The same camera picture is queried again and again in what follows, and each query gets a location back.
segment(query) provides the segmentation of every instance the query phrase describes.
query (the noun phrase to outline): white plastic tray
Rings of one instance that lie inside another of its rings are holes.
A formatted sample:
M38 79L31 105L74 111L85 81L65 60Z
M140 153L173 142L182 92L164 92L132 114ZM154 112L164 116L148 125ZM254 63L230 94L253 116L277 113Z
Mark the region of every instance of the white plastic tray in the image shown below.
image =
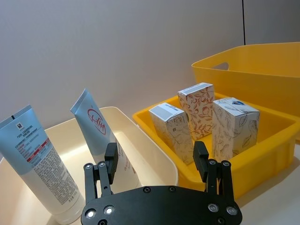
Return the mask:
M143 185L177 185L168 156L118 108L101 109ZM46 130L83 196L83 165L94 162L75 119ZM80 225L80 218L72 223ZM31 190L3 159L0 163L0 225L57 225Z

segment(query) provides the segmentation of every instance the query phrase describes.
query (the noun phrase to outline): black metal plate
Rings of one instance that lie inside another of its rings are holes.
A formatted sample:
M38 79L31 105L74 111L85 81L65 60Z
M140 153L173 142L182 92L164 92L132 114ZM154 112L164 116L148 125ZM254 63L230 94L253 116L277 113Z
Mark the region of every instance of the black metal plate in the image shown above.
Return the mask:
M242 214L235 202L222 195L191 190L176 186L154 186L93 199L82 213L83 225L238 225ZM210 203L218 206L211 212ZM106 206L113 206L112 214L104 213ZM226 207L233 206L237 215L232 216ZM96 211L93 218L86 218L90 209Z

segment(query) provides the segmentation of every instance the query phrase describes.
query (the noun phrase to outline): white cardboard box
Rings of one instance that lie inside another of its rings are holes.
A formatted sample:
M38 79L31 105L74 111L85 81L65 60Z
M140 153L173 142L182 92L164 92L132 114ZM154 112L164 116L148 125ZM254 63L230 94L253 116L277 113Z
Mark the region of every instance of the white cardboard box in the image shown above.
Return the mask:
M178 92L182 109L188 115L188 124L194 140L211 134L214 86L199 83Z
M185 112L168 103L149 110L157 135L185 164L193 162L193 141Z
M256 144L259 111L229 97L213 102L212 152L229 160Z

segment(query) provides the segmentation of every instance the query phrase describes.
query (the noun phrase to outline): gray wall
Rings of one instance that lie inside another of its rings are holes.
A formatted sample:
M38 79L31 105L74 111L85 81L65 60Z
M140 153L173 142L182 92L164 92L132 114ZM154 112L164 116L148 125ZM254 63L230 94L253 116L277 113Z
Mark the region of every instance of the gray wall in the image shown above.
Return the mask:
M244 0L246 44L300 41L300 0Z
M30 103L45 128L85 87L131 116L243 44L240 0L0 0L0 31L0 120Z

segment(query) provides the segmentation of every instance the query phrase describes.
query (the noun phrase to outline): tube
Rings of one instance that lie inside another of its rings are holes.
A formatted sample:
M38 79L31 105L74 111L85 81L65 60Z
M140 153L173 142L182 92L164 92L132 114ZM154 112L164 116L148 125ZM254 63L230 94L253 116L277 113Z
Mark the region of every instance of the tube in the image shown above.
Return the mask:
M59 224L81 216L84 199L30 105L0 123L0 152Z
M116 142L116 138L87 89L83 91L70 111L79 124L95 163L104 161L108 143ZM119 160L112 184L114 193L141 186L134 168L118 142L117 146Z

